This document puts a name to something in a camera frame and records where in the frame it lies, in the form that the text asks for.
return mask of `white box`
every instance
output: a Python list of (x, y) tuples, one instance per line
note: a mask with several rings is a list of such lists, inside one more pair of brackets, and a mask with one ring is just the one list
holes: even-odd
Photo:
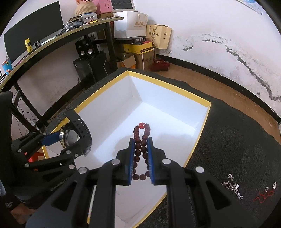
[[(75, 111), (88, 126), (92, 150), (75, 159), (77, 169), (95, 169), (128, 148), (140, 122), (151, 127), (150, 137), (166, 157), (185, 167), (204, 128), (211, 103), (195, 94), (146, 75), (126, 71), (82, 102)], [(68, 121), (65, 118), (53, 132)], [(63, 149), (60, 142), (47, 147), (50, 157)], [(136, 168), (144, 174), (143, 157)], [(116, 186), (115, 228), (137, 227), (166, 196), (166, 186), (149, 178)]]
[(114, 13), (115, 16), (124, 17), (124, 20), (114, 21), (115, 38), (146, 36), (147, 14), (123, 11)]

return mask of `white wall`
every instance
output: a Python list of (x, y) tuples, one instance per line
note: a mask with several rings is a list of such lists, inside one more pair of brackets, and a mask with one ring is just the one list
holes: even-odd
[[(56, 1), (57, 0), (28, 0), (13, 16), (3, 34), (27, 15)], [(59, 2), (62, 19), (63, 21), (67, 21), (74, 15), (76, 9), (75, 0), (60, 0)], [(1, 62), (5, 60), (7, 55), (3, 34), (0, 36)], [(75, 41), (70, 42), (40, 60), (18, 81), (19, 86), (27, 98), (41, 115), (78, 83), (78, 75), (72, 63), (79, 57), (74, 43)], [(31, 112), (22, 100), (19, 101), (19, 106), (23, 111)], [(28, 113), (24, 113), (24, 116), (33, 119)], [(13, 118), (12, 138), (19, 138), (21, 134), (25, 135), (25, 132), (26, 128), (20, 123), (18, 125), (16, 119)]]
[(134, 4), (137, 11), (148, 14), (148, 24), (173, 29), (169, 47), (161, 54), (232, 79), (281, 116), (281, 35), (264, 10), (260, 15), (236, 0), (135, 0)]

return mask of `desk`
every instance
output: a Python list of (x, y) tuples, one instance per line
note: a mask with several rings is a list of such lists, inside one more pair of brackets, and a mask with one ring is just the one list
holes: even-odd
[[(39, 62), (42, 58), (58, 49), (59, 47), (79, 38), (84, 35), (90, 34), (92, 32), (104, 30), (106, 36), (106, 43), (108, 47), (108, 52), (110, 56), (110, 63), (113, 70), (117, 70), (116, 57), (113, 47), (112, 34), (110, 30), (110, 22), (123, 20), (123, 17), (119, 18), (111, 18), (107, 20), (98, 21), (92, 24), (84, 25), (78, 27), (74, 30), (66, 32), (46, 44), (42, 45), (35, 51), (33, 51), (29, 56), (27, 56), (22, 62), (20, 62), (13, 71), (4, 79), (3, 83), (0, 85), (0, 91), (9, 91), (13, 86), (16, 90), (19, 90), (21, 93), (22, 100), (29, 107), (29, 109), (34, 113), (34, 115), (39, 119), (38, 127), (42, 127), (43, 125), (47, 126), (47, 121), (61, 108), (61, 103), (69, 98), (71, 94), (75, 93), (81, 86), (85, 85), (85, 82), (81, 82), (77, 86), (73, 88), (72, 92), (67, 92), (66, 96), (60, 98), (52, 107), (50, 107), (43, 115), (34, 108), (34, 106), (30, 103), (27, 97), (24, 95), (22, 90), (20, 89), (17, 81), (26, 73), (33, 65)], [(17, 110), (17, 108), (12, 110), (14, 116), (30, 131), (35, 131), (36, 129), (23, 117), (23, 115)]]

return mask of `poster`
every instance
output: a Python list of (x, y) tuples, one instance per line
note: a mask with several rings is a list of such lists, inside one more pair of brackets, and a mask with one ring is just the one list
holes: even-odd
[(258, 14), (262, 14), (262, 7), (255, 0), (237, 0), (237, 1), (250, 7), (252, 10), (256, 11)]

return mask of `woven basket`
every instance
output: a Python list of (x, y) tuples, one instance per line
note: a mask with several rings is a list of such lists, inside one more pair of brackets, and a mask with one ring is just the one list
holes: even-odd
[(96, 12), (97, 11), (97, 7), (96, 5), (90, 1), (90, 2), (81, 2), (75, 12), (74, 12), (74, 16), (78, 16), (84, 13), (91, 13), (91, 12)]

